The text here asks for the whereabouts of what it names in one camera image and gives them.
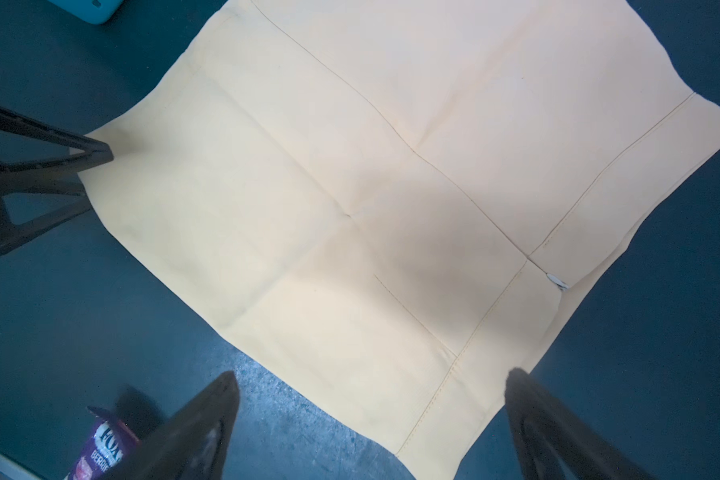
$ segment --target stitched seam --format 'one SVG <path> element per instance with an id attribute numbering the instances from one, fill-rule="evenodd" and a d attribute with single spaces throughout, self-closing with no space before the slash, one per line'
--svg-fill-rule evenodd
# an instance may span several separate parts
<path id="1" fill-rule="evenodd" d="M 515 283 L 515 281 L 520 277 L 520 274 L 522 273 L 523 269 L 528 264 L 528 261 L 524 262 L 523 265 L 520 267 L 518 272 L 514 274 L 514 277 L 512 277 L 512 280 L 507 284 L 507 287 L 504 289 L 503 292 L 501 292 L 501 295 L 499 295 L 499 298 L 496 299 L 493 305 L 490 306 L 488 309 L 488 312 L 485 313 L 482 320 L 480 320 L 480 323 L 474 328 L 472 331 L 472 334 L 469 337 L 469 340 L 467 340 L 467 343 L 464 344 L 464 348 L 461 349 L 460 353 L 456 357 L 456 359 L 451 363 L 451 368 L 448 369 L 448 373 L 445 374 L 445 378 L 443 378 L 443 381 L 440 383 L 440 387 L 438 387 L 438 390 L 434 393 L 432 396 L 432 399 L 427 404 L 427 407 L 424 409 L 422 416 L 419 417 L 418 421 L 416 422 L 416 425 L 414 425 L 413 429 L 411 430 L 411 433 L 408 434 L 408 437 L 405 439 L 405 442 L 403 442 L 403 445 L 400 447 L 400 449 L 397 451 L 397 453 L 394 454 L 394 456 L 398 457 L 402 454 L 403 450 L 405 450 L 405 447 L 408 446 L 410 441 L 413 439 L 414 434 L 416 433 L 416 430 L 420 427 L 422 424 L 424 418 L 429 414 L 430 410 L 432 410 L 432 407 L 437 402 L 438 397 L 440 396 L 441 392 L 445 388 L 445 386 L 448 384 L 448 380 L 451 379 L 454 370 L 456 370 L 456 366 L 459 363 L 459 360 L 461 360 L 461 357 L 464 355 L 464 353 L 469 349 L 472 340 L 475 338 L 475 336 L 478 334 L 478 330 L 480 330 L 480 327 L 485 323 L 486 319 L 489 317 L 490 313 L 494 311 L 496 306 L 504 299 L 504 297 L 507 295 L 507 292 L 510 290 L 512 285 Z"/>
<path id="2" fill-rule="evenodd" d="M 650 137 L 650 136 L 653 134 L 653 132 L 655 132 L 656 130 L 658 130 L 659 127 L 661 127 L 662 125 L 664 125 L 664 123 L 666 123 L 668 120 L 670 120 L 672 117 L 674 117 L 678 112 L 680 112 L 686 105 L 688 105 L 688 102 L 689 102 L 695 95 L 696 95 L 696 92 L 692 92 L 690 95 L 688 95 L 688 97 L 687 97 L 685 100 L 681 101 L 676 107 L 674 107 L 674 108 L 672 109 L 671 112 L 669 112 L 667 115 L 665 115 L 664 118 L 662 118 L 661 120 L 659 120 L 658 123 L 656 123 L 655 125 L 653 125 L 653 127 L 651 127 L 651 128 L 650 128 L 647 132 L 645 132 L 643 135 L 641 135 L 640 138 L 638 138 L 637 140 L 635 140 L 634 142 L 632 142 L 632 144 L 630 144 L 630 145 L 629 145 L 627 148 L 625 148 L 620 154 L 618 154 L 613 160 L 611 160 L 611 161 L 608 163 L 608 165 L 606 165 L 605 168 L 603 168 L 603 169 L 600 171 L 600 173 L 598 173 L 597 177 L 595 177 L 595 179 L 592 180 L 592 183 L 590 184 L 590 186 L 586 188 L 586 190 L 584 191 L 584 193 L 579 197 L 578 200 L 576 200 L 576 203 L 566 212 L 566 215 L 563 216 L 562 219 L 560 219 L 560 222 L 558 222 L 557 225 L 555 225 L 555 227 L 552 229 L 552 231 L 551 231 L 550 234 L 548 235 L 547 239 L 546 239 L 544 242 L 542 242 L 541 245 L 538 245 L 538 246 L 534 249 L 534 251 L 530 253 L 530 255 L 532 256 L 532 255 L 535 254 L 539 249 L 545 247 L 549 242 L 552 241 L 552 239 L 555 237 L 555 235 L 557 235 L 557 232 L 559 232 L 559 231 L 562 229 L 562 226 L 563 226 L 563 225 L 566 223 L 566 221 L 571 217 L 571 215 L 572 215 L 573 212 L 576 210 L 576 208 L 584 201 L 584 199 L 587 197 L 587 195 L 589 195 L 589 193 L 590 193 L 592 190 L 594 190 L 594 188 L 598 185 L 598 183 L 601 181 L 601 179 L 605 176 L 605 173 L 606 173 L 611 167 L 613 167 L 618 160 L 624 158 L 624 156 L 625 156 L 629 151 L 631 151 L 632 149 L 634 149 L 635 147 L 637 147 L 637 145 L 639 145 L 640 143 L 642 143 L 643 140 L 645 140 L 646 138 Z"/>
<path id="3" fill-rule="evenodd" d="M 231 91 L 227 90 L 226 87 L 219 81 L 218 78 L 216 78 L 215 75 L 213 75 L 211 72 L 206 71 L 204 68 L 200 67 L 198 69 L 198 72 L 202 70 L 202 76 L 210 80 L 215 86 L 218 87 L 218 89 L 223 92 L 227 98 L 237 106 L 241 112 L 243 112 L 251 122 L 253 122 L 258 129 L 264 133 L 264 135 L 271 140 L 275 145 L 277 145 L 277 148 L 283 152 L 290 161 L 292 161 L 296 166 L 300 169 L 301 172 L 304 173 L 304 175 L 307 176 L 312 182 L 317 185 L 317 187 L 320 189 L 321 192 L 323 192 L 328 198 L 331 199 L 331 201 L 334 203 L 338 211 L 340 211 L 342 214 L 349 216 L 347 212 L 344 211 L 344 208 L 341 206 L 341 204 L 336 200 L 336 198 L 331 195 L 331 192 L 329 192 L 326 187 L 321 184 L 314 175 L 312 175 L 312 172 L 310 172 L 307 167 L 305 167 L 300 161 L 298 161 L 293 155 L 291 155 L 291 152 L 289 152 L 275 136 L 272 134 L 272 132 L 269 131 L 260 121 L 258 118 L 254 117 L 251 112 L 249 112 L 246 108 L 244 108 L 242 105 L 240 105 L 240 102 L 237 101 L 235 96 L 232 94 Z"/>
<path id="4" fill-rule="evenodd" d="M 432 337 L 433 337 L 435 340 L 437 340 L 438 343 L 440 343 L 440 345 L 441 345 L 444 349 L 446 349 L 446 350 L 448 351 L 448 353 L 450 353 L 451 355 L 454 356 L 454 360 L 455 360 L 456 353 L 455 353 L 453 350 L 449 349 L 447 345 L 445 345 L 444 343 L 442 343 L 442 341 L 438 338 L 438 336 L 436 336 L 434 333 L 432 333 L 432 331 L 431 331 L 429 328 L 427 328 L 427 326 L 426 326 L 425 324 L 423 324 L 423 322 L 422 322 L 421 320 L 419 320 L 419 319 L 416 317 L 416 315 L 413 314 L 413 312 L 411 312 L 410 310 L 408 310 L 408 308 L 403 304 L 403 302 L 401 302 L 400 299 L 397 298 L 397 297 L 395 296 L 395 294 L 392 293 L 392 291 L 391 291 L 389 288 L 387 288 L 387 286 L 384 284 L 384 282 L 382 282 L 382 280 L 381 280 L 380 278 L 378 278 L 378 276 L 377 276 L 376 274 L 374 274 L 373 277 L 376 279 L 377 282 L 379 282 L 379 283 L 384 287 L 384 289 L 385 289 L 390 295 L 392 295 L 392 298 L 394 298 L 394 299 L 397 301 L 397 303 L 399 303 L 400 306 L 403 307 L 403 308 L 405 309 L 405 311 L 408 312 L 408 314 L 414 318 L 414 320 L 416 320 L 417 322 L 419 322 L 419 324 L 424 328 L 424 330 L 426 330 L 430 335 L 432 335 Z"/>
<path id="5" fill-rule="evenodd" d="M 538 347 L 541 345 L 544 338 L 547 336 L 547 332 L 549 331 L 549 329 L 552 328 L 553 323 L 554 323 L 554 321 L 550 322 L 550 324 L 547 326 L 547 329 L 544 331 L 544 334 L 541 336 L 541 338 L 539 338 L 539 341 L 536 342 L 536 347 L 537 347 L 536 349 L 538 349 Z M 528 361 L 529 358 L 534 357 L 534 355 L 535 355 L 534 352 L 536 351 L 536 349 L 531 350 L 526 355 L 526 357 L 520 361 L 519 366 L 521 368 L 525 369 L 526 362 Z M 467 444 L 467 447 L 462 451 L 462 453 L 461 453 L 462 458 L 465 455 L 467 455 L 467 452 L 469 452 L 469 449 L 472 447 L 472 444 L 478 440 L 478 437 L 480 436 L 480 434 L 483 432 L 483 430 L 485 430 L 485 427 L 488 426 L 488 424 L 490 422 L 490 417 L 495 416 L 496 413 L 501 409 L 501 406 L 503 404 L 504 404 L 504 396 L 502 395 L 489 405 L 489 407 L 485 411 L 485 415 L 483 415 L 482 418 L 480 419 L 480 423 L 478 424 L 478 427 L 473 431 L 470 443 Z"/>
<path id="6" fill-rule="evenodd" d="M 718 149 L 713 148 L 713 149 L 712 149 L 712 152 L 710 152 L 710 153 L 709 153 L 708 155 L 706 155 L 705 157 L 702 157 L 702 160 L 701 160 L 701 161 L 697 162 L 697 163 L 694 164 L 691 168 L 689 168 L 688 170 L 686 170 L 686 172 L 682 175 L 681 178 L 678 179 L 677 182 L 675 182 L 670 188 L 668 188 L 666 191 L 664 191 L 662 197 L 665 197 L 665 198 L 666 198 L 667 195 L 668 195 L 670 192 L 674 191 L 677 187 L 679 187 L 679 186 L 682 184 L 682 182 L 684 182 L 684 181 L 691 175 L 691 173 L 692 173 L 693 171 L 698 170 L 699 167 L 701 167 L 702 165 L 704 165 L 705 162 L 707 162 L 709 159 L 711 159 L 711 158 L 715 155 L 715 153 L 717 152 L 717 150 L 718 150 Z M 524 359 L 520 364 L 521 364 L 521 365 L 522 365 L 522 364 L 525 364 L 526 361 L 528 360 L 528 358 L 530 358 L 530 357 L 531 357 L 531 355 L 528 355 L 528 357 L 527 357 L 526 359 Z M 488 424 L 488 422 L 486 422 L 486 418 L 489 417 L 489 416 L 490 416 L 490 413 L 491 413 L 493 410 L 496 409 L 495 407 L 496 407 L 497 405 L 501 404 L 501 403 L 504 403 L 504 399 L 503 399 L 503 398 L 499 398 L 499 400 L 497 400 L 497 401 L 495 401 L 495 402 L 493 402 L 493 403 L 490 404 L 490 406 L 489 406 L 486 414 L 482 417 L 482 420 L 481 420 L 481 422 L 480 422 L 480 425 L 478 426 L 478 429 L 476 429 L 475 432 L 474 432 L 473 435 L 472 435 L 472 441 L 469 443 L 469 445 L 466 447 L 466 449 L 462 451 L 461 457 L 467 455 L 467 452 L 469 452 L 469 449 L 472 447 L 472 444 L 477 441 L 478 437 L 480 436 L 480 434 L 482 433 L 482 431 L 485 429 L 485 427 L 484 427 L 483 425 L 487 425 L 487 424 Z"/>
<path id="7" fill-rule="evenodd" d="M 426 164 L 429 165 L 430 167 L 434 168 L 434 170 L 435 170 L 436 172 L 438 172 L 440 175 L 443 176 L 443 178 L 445 178 L 446 180 L 448 180 L 449 182 L 451 182 L 453 186 L 455 186 L 456 188 L 458 188 L 458 190 L 462 193 L 462 195 L 465 196 L 465 197 L 467 197 L 467 198 L 469 199 L 469 201 L 472 202 L 472 205 L 474 205 L 475 207 L 477 207 L 477 209 L 480 211 L 480 213 L 481 213 L 483 216 L 485 216 L 486 219 L 488 219 L 488 221 L 490 222 L 490 224 L 493 225 L 494 228 L 496 228 L 496 230 L 498 230 L 498 231 L 504 236 L 504 238 L 506 238 L 507 241 L 508 241 L 510 244 L 512 244 L 512 246 L 514 246 L 514 247 L 526 258 L 526 260 L 528 260 L 528 261 L 530 261 L 531 263 L 533 263 L 533 264 L 536 265 L 536 263 L 535 263 L 533 260 L 530 259 L 530 256 L 526 255 L 525 252 L 523 252 L 523 250 L 522 250 L 521 248 L 519 248 L 518 245 L 509 237 L 509 235 L 507 235 L 507 234 L 499 227 L 499 225 L 496 225 L 496 223 L 483 211 L 482 208 L 480 208 L 480 206 L 472 199 L 472 197 L 470 197 L 469 195 L 467 195 L 467 192 L 465 192 L 464 190 L 462 190 L 461 187 L 459 187 L 458 184 L 456 184 L 456 182 L 454 182 L 449 176 L 447 176 L 446 174 L 444 174 L 443 172 L 441 172 L 439 168 L 437 168 L 437 167 L 435 167 L 434 165 L 432 165 L 432 164 L 429 162 L 429 160 L 427 160 L 426 158 L 424 158 L 423 156 L 421 156 L 419 152 L 417 152 L 415 149 L 413 149 L 413 147 L 403 138 L 403 136 L 400 135 L 400 133 L 397 131 L 397 129 L 394 128 L 394 126 L 392 125 L 392 122 L 390 122 L 389 120 L 387 120 L 387 118 L 384 116 L 384 114 L 383 114 L 381 111 L 379 111 L 378 108 L 376 108 L 376 106 L 375 106 L 370 100 L 368 100 L 368 99 L 365 97 L 365 95 L 363 95 L 362 93 L 360 93 L 359 90 L 357 90 L 352 84 L 350 84 L 349 82 L 347 82 L 341 75 L 339 75 L 339 74 L 337 74 L 336 72 L 334 72 L 333 70 L 331 70 L 329 66 L 327 66 L 326 64 L 324 64 L 319 58 L 317 58 L 317 57 L 314 55 L 314 53 L 310 52 L 306 47 L 304 47 L 304 45 L 298 43 L 297 40 L 296 40 L 294 37 L 292 37 L 291 35 L 288 34 L 288 32 L 286 32 L 285 30 L 283 30 L 282 28 L 280 28 L 280 26 L 279 26 L 278 24 L 274 23 L 274 22 L 264 13 L 264 11 L 259 8 L 259 5 L 257 5 L 253 0 L 251 0 L 251 4 L 252 4 L 254 7 L 256 7 L 256 10 L 258 10 L 259 13 L 260 13 L 264 18 L 266 18 L 266 20 L 267 20 L 269 23 L 273 24 L 273 25 L 275 26 L 275 28 L 277 28 L 277 29 L 278 29 L 280 32 L 282 32 L 285 36 L 287 36 L 288 38 L 290 38 L 295 44 L 297 44 L 299 47 L 301 47 L 301 48 L 304 50 L 304 52 L 307 52 L 312 58 L 314 58 L 314 59 L 317 61 L 317 63 L 320 63 L 320 65 L 322 65 L 323 67 L 325 67 L 326 70 L 328 70 L 329 72 L 333 73 L 333 74 L 336 76 L 336 78 L 338 78 L 339 80 L 341 80 L 342 82 L 344 82 L 347 86 L 349 86 L 352 90 L 354 90 L 356 94 L 360 95 L 360 97 L 361 97 L 363 100 L 365 100 L 369 105 L 371 105 L 371 108 L 373 108 L 374 110 L 376 110 L 376 113 L 379 115 L 379 117 L 381 117 L 382 120 L 384 120 L 384 122 L 386 122 L 386 124 L 389 125 L 389 127 L 392 129 L 392 131 L 394 132 L 394 134 L 396 134 L 396 135 L 400 138 L 400 140 L 405 144 L 406 147 L 408 147 L 408 148 L 411 150 L 411 152 L 413 152 L 417 157 L 419 157 L 419 159 L 421 159 L 424 163 L 426 163 Z"/>

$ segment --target purple snack bag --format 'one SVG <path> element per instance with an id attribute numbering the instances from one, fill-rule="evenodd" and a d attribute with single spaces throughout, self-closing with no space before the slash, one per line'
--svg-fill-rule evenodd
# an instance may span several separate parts
<path id="1" fill-rule="evenodd" d="M 96 415 L 96 425 L 65 480 L 94 480 L 140 443 L 130 428 L 113 413 L 96 407 L 88 407 L 88 411 Z"/>

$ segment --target dark blue floor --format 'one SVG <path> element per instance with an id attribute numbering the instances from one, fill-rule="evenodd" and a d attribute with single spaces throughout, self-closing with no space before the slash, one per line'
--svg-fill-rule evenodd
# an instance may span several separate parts
<path id="1" fill-rule="evenodd" d="M 150 91 L 221 4 L 125 0 L 93 26 L 43 0 L 0 0 L 0 105 L 93 130 Z M 720 2 L 632 5 L 720 104 Z M 48 479 L 76 457 L 87 405 L 114 408 L 131 387 L 169 416 L 230 369 L 242 403 L 227 478 L 410 478 L 221 340 L 95 214 L 0 257 L 0 451 Z M 533 375 L 659 478 L 720 478 L 720 152 L 648 218 Z M 519 477 L 502 411 L 458 478 Z"/>

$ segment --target yellow fabric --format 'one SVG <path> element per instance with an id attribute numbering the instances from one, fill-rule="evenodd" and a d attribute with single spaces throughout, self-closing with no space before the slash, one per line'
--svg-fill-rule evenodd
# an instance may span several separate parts
<path id="1" fill-rule="evenodd" d="M 116 159 L 81 177 L 139 261 L 440 480 L 720 108 L 623 0 L 230 0 L 92 135 Z"/>

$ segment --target teal object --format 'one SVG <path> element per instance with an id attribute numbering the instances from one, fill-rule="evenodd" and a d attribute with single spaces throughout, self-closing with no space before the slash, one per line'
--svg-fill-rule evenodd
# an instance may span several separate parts
<path id="1" fill-rule="evenodd" d="M 110 19 L 123 0 L 48 0 L 67 12 L 92 24 L 102 24 Z"/>

